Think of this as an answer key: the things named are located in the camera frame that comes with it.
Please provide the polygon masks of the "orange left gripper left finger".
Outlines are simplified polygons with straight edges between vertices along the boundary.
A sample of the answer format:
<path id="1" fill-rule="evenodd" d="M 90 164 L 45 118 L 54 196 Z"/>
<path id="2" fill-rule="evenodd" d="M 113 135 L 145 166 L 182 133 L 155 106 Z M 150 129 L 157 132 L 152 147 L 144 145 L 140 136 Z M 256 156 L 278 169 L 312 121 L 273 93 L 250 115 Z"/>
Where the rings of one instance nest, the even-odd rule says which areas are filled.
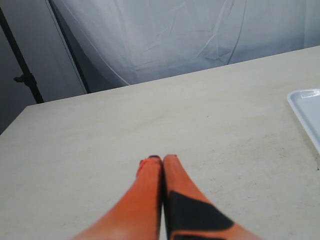
<path id="1" fill-rule="evenodd" d="M 140 161 L 136 178 L 122 198 L 74 240 L 158 240 L 162 209 L 162 160 Z"/>

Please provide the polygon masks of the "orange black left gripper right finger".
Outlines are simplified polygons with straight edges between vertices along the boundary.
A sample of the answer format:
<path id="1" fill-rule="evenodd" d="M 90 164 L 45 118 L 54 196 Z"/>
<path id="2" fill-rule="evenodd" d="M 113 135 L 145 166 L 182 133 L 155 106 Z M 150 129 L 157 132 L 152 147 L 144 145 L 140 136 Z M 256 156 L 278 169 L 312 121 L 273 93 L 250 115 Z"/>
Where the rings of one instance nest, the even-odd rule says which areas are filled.
<path id="1" fill-rule="evenodd" d="M 163 159 L 168 240 L 260 240 L 231 220 L 199 190 L 175 154 Z"/>

